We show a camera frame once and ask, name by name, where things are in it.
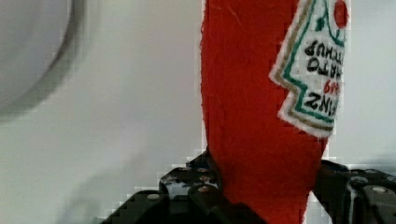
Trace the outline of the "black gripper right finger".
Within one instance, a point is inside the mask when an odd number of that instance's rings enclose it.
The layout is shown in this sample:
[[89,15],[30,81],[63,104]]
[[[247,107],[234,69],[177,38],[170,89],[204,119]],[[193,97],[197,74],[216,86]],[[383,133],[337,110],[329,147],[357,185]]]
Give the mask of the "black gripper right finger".
[[313,192],[332,224],[396,224],[394,175],[322,160]]

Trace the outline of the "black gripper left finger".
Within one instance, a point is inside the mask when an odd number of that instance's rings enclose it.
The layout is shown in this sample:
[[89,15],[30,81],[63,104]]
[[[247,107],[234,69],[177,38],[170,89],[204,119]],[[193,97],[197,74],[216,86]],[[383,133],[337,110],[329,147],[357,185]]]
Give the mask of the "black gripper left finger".
[[187,196],[190,188],[202,185],[222,189],[219,169],[208,149],[184,167],[174,168],[159,181],[160,190],[171,200],[176,196]]

